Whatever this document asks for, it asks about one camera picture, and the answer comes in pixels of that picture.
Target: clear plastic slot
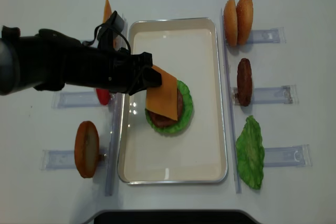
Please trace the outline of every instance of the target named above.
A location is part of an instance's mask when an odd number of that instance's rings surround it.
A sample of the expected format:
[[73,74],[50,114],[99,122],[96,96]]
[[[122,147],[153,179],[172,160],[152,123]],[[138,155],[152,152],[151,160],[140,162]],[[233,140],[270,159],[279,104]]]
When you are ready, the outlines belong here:
[[264,167],[312,166],[309,144],[265,148]]
[[[43,150],[41,170],[76,169],[75,155],[70,151]],[[98,167],[106,166],[108,150],[99,149]]]
[[97,107],[102,106],[94,91],[87,92],[55,92],[52,98],[53,109]]
[[[232,88],[232,100],[234,105],[240,105],[238,90]],[[255,88],[251,98],[251,104],[295,104],[298,103],[296,85],[281,86],[278,88]]]
[[246,43],[286,43],[285,29],[278,27],[270,30],[252,30]]
[[[124,20],[124,29],[121,34],[127,38],[128,31],[128,22],[124,15],[122,15]],[[119,47],[126,48],[126,42],[119,36]],[[109,161],[107,164],[106,172],[106,183],[105,183],[105,196],[112,196],[113,194],[113,181],[114,175],[116,174],[116,163],[118,158],[118,139],[121,130],[121,117],[122,117],[122,108],[123,108],[123,96],[127,94],[117,93],[114,95],[114,102],[112,103],[112,128],[111,128],[111,140],[109,146]]]
[[[227,50],[226,50],[226,43],[225,43],[225,32],[224,32],[224,17],[223,17],[223,9],[221,10],[221,32],[222,32],[222,49],[223,49],[223,56],[224,56],[224,68],[225,68],[225,73],[226,73],[226,95],[229,98],[230,93],[231,93],[231,84],[230,84],[230,67],[228,63],[228,56],[227,56]],[[232,153],[232,162],[233,162],[233,175],[234,175],[234,180],[235,180],[235,188],[236,188],[236,193],[240,194],[242,191],[241,186],[240,186],[240,178],[238,176],[238,169],[237,169],[237,154],[236,154],[236,129],[235,129],[235,121],[233,120],[234,118],[234,112],[233,112],[233,100],[232,99],[227,99],[228,101],[228,110],[229,110],[229,132],[230,132],[230,138],[231,138],[231,153]]]

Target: cheese slice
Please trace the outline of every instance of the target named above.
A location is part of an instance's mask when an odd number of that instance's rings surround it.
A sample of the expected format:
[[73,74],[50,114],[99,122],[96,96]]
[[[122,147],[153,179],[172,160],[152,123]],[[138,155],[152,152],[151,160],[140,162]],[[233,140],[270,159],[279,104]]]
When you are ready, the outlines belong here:
[[171,74],[154,66],[162,77],[162,85],[147,88],[146,109],[177,121],[177,79]]
[[[109,0],[105,0],[105,7],[104,7],[104,16],[103,16],[103,23],[105,23],[109,17],[112,15],[113,11],[111,9],[111,5]],[[116,48],[117,47],[117,40],[114,39],[113,40],[113,47]]]

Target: sausage patty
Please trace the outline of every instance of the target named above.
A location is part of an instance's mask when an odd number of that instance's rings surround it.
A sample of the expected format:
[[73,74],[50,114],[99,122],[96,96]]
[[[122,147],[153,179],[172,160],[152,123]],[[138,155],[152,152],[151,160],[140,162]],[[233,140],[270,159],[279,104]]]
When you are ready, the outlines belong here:
[[[182,115],[182,111],[183,111],[183,96],[181,92],[179,91],[179,89],[177,89],[177,120],[180,119]],[[177,121],[173,119],[167,118],[163,115],[156,114],[152,111],[148,111],[148,114],[153,124],[158,128],[168,127],[168,126],[171,126],[177,123]]]
[[250,61],[241,59],[237,73],[238,101],[241,106],[248,106],[252,97],[252,70]]

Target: green lettuce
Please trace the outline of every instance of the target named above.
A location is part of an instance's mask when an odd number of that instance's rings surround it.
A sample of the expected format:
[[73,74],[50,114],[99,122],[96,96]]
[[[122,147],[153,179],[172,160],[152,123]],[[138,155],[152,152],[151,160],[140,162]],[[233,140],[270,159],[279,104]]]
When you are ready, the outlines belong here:
[[189,121],[190,121],[191,115],[193,113],[193,100],[191,98],[189,88],[185,83],[183,83],[182,81],[179,81],[179,80],[177,81],[177,88],[181,92],[181,95],[183,97],[182,115],[181,115],[181,117],[180,117],[180,119],[178,120],[177,123],[175,123],[171,126],[168,126],[168,127],[164,127],[164,128],[156,127],[153,124],[153,122],[151,120],[151,117],[148,114],[148,111],[145,110],[146,111],[147,122],[152,126],[152,128],[155,131],[157,131],[159,133],[174,134],[174,133],[179,132],[182,129],[186,128]]
[[260,189],[264,178],[265,149],[259,123],[250,115],[236,142],[238,173],[251,188]]

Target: metal tray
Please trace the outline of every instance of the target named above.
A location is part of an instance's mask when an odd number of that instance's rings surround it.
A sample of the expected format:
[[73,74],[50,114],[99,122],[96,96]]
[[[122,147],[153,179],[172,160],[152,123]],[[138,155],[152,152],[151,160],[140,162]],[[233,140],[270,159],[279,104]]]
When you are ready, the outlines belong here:
[[215,183],[227,173],[223,99],[215,24],[208,18],[134,23],[133,54],[185,82],[193,98],[189,126],[161,135],[145,118],[146,91],[123,96],[118,174],[129,184]]

